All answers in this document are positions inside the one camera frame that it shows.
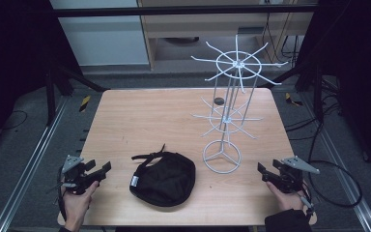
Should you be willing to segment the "person's right hand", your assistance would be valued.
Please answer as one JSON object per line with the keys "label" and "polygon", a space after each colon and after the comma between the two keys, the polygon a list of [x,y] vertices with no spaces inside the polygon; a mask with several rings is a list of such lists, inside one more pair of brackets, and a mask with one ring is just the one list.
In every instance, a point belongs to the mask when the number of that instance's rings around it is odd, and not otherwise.
{"label": "person's right hand", "polygon": [[266,182],[266,186],[276,198],[278,207],[281,211],[303,210],[304,203],[302,202],[301,198],[304,196],[304,193],[302,191],[284,193],[271,182]]}

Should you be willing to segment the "person's left hand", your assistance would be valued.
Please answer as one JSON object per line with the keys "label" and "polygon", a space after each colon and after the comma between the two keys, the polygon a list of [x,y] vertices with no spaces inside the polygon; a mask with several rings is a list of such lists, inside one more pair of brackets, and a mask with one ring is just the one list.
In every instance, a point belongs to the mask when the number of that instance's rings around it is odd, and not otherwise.
{"label": "person's left hand", "polygon": [[62,188],[66,220],[63,227],[79,232],[84,222],[85,215],[92,201],[92,195],[99,186],[99,182],[92,183],[81,195],[73,194]]}

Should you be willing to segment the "black cap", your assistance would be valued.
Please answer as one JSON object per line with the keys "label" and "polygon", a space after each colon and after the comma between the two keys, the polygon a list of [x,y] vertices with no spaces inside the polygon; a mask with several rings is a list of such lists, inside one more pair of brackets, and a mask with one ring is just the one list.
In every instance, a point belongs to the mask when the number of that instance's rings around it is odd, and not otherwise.
{"label": "black cap", "polygon": [[133,173],[130,192],[154,206],[175,207],[190,197],[196,180],[194,162],[179,154],[167,152],[162,146],[158,152],[133,156],[143,160]]}

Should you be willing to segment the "white cabinet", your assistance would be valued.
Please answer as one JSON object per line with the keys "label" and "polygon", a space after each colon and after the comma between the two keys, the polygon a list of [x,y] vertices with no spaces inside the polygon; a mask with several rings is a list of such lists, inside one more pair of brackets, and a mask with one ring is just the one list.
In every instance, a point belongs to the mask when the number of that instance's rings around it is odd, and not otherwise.
{"label": "white cabinet", "polygon": [[[137,7],[136,0],[50,0],[54,10]],[[60,17],[59,21],[81,67],[148,65],[138,15]]]}

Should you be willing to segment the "black horizontal frame bar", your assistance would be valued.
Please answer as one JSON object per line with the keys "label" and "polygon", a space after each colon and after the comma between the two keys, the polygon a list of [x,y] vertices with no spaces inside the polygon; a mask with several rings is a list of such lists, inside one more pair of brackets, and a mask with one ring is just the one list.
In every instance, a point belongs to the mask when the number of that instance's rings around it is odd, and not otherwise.
{"label": "black horizontal frame bar", "polygon": [[224,5],[177,6],[141,8],[61,9],[49,13],[57,17],[132,16],[132,15],[218,15],[262,13],[309,13],[319,9],[318,4],[300,5]]}

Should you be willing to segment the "black metal stand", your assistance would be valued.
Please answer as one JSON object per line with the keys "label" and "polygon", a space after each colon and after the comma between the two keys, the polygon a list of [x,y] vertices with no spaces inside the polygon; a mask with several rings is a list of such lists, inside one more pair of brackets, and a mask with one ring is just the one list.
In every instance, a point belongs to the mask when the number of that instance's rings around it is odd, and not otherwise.
{"label": "black metal stand", "polygon": [[73,93],[73,88],[69,82],[71,78],[96,92],[106,91],[105,87],[90,81],[82,74],[71,71],[54,59],[49,59],[44,64],[46,65],[44,80],[47,100],[46,124],[48,126],[54,122],[56,116],[54,87],[57,87],[63,96],[70,96]]}
{"label": "black metal stand", "polygon": [[297,75],[299,78],[295,88],[303,92],[310,86],[313,87],[313,113],[316,119],[324,122],[323,101],[322,101],[322,66],[318,62],[305,61],[279,75],[273,80],[273,84],[263,84],[263,88],[272,88],[276,83],[283,82],[288,78]]}

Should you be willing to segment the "black curtain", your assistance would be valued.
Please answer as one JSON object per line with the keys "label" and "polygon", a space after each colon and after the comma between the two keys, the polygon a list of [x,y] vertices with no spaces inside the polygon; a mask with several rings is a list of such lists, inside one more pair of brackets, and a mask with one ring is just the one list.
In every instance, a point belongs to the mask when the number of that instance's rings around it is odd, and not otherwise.
{"label": "black curtain", "polygon": [[340,82],[340,100],[371,157],[371,0],[316,0],[298,62],[312,58]]}
{"label": "black curtain", "polygon": [[45,85],[48,60],[38,40],[61,66],[81,73],[59,20],[35,14],[51,9],[50,0],[0,0],[0,129],[20,96]]}

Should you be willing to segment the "aluminium floor rail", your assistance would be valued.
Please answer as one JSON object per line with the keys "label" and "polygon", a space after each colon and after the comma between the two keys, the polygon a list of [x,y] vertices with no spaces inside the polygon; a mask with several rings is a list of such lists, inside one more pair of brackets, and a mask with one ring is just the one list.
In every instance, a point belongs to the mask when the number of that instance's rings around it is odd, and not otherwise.
{"label": "aluminium floor rail", "polygon": [[58,105],[55,108],[55,116],[52,122],[44,128],[43,134],[40,137],[30,159],[28,160],[21,176],[19,177],[14,190],[9,197],[5,207],[0,213],[0,232],[7,232],[13,218],[22,202],[27,189],[30,186],[32,179],[41,163],[45,151],[56,132],[56,129],[64,115],[65,108],[69,101],[69,97],[61,97]]}
{"label": "aluminium floor rail", "polygon": [[315,124],[318,149],[308,157],[323,170],[314,181],[326,204],[356,218],[358,231],[371,232],[371,162],[363,160],[357,139],[337,108],[336,101],[329,101],[327,119]]}

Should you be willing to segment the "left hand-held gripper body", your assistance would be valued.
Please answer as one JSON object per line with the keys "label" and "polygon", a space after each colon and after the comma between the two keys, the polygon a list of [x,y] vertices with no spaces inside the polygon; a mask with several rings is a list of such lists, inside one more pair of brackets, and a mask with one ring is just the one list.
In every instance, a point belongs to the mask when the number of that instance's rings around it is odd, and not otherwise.
{"label": "left hand-held gripper body", "polygon": [[63,166],[60,168],[62,180],[60,181],[60,192],[62,188],[71,193],[81,195],[95,181],[88,178],[84,170],[84,158],[67,155]]}

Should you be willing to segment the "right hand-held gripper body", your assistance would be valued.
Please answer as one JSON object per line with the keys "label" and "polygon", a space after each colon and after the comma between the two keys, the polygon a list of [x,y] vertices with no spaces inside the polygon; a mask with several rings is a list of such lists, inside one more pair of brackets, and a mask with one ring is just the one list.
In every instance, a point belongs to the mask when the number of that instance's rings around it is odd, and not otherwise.
{"label": "right hand-held gripper body", "polygon": [[280,160],[285,168],[279,171],[280,183],[275,185],[284,193],[297,192],[302,189],[303,173],[319,174],[320,170],[301,158],[294,156]]}

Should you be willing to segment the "yellow black tape marker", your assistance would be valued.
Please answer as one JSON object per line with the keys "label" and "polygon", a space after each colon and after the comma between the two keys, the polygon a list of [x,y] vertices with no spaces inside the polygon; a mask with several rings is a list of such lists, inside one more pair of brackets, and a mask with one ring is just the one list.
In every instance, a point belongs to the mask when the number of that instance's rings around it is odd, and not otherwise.
{"label": "yellow black tape marker", "polygon": [[295,106],[302,106],[302,101],[294,101],[289,93],[285,93],[285,102]]}
{"label": "yellow black tape marker", "polygon": [[83,111],[85,111],[85,109],[87,108],[87,105],[88,105],[90,99],[91,99],[91,96],[85,96],[85,97],[83,98],[82,103],[81,103],[81,105],[79,106],[79,112],[83,112]]}

